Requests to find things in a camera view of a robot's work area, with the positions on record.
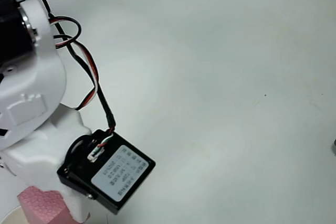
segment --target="white robot body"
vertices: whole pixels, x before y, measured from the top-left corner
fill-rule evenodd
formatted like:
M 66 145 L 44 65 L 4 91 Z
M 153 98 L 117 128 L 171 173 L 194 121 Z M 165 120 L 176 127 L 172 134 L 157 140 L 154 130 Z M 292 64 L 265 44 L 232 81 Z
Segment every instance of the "white robot body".
M 72 142 L 91 132 L 79 112 L 60 104 L 66 73 L 41 3 L 14 1 L 32 50 L 0 61 L 0 167 L 28 186 L 59 191 L 74 220 L 82 223 L 88 218 L 88 199 L 63 185 L 57 169 Z
M 42 125 L 59 106 L 66 88 L 48 18 L 38 0 L 17 0 L 34 39 L 34 50 L 0 66 L 0 150 Z

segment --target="white label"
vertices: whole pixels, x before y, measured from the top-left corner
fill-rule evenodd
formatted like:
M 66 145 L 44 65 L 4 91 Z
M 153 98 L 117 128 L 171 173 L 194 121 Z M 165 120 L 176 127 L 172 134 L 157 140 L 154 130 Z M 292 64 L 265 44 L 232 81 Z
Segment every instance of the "white label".
M 148 166 L 146 160 L 121 145 L 91 182 L 114 201 L 121 201 Z

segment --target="black servo motor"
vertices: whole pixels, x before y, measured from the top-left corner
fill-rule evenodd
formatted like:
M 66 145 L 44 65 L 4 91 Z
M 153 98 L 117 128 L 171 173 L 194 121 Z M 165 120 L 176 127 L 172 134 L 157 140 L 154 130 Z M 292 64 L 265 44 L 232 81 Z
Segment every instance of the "black servo motor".
M 117 133 L 98 130 L 73 143 L 57 173 L 63 184 L 117 214 L 154 167 Z

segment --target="black box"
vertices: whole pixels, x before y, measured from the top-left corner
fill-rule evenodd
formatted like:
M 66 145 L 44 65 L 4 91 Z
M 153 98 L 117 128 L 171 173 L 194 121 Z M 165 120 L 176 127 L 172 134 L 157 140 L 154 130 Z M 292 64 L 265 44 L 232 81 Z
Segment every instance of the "black box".
M 70 153 L 57 174 L 63 184 L 117 214 L 148 177 L 155 162 L 117 133 L 104 145 L 97 160 L 91 162 L 88 155 L 100 141 L 91 136 L 83 139 L 82 146 Z

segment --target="white background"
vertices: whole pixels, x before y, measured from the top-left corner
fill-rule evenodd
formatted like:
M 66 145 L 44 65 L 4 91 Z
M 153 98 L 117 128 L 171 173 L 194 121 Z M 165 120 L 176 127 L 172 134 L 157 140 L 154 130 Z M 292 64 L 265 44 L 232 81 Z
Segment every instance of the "white background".
M 117 131 L 157 161 L 109 223 L 335 224 L 336 0 L 50 3 L 81 22 Z M 91 84 L 60 54 L 75 106 Z M 106 126 L 98 100 L 82 116 Z M 21 186 L 0 176 L 7 203 Z

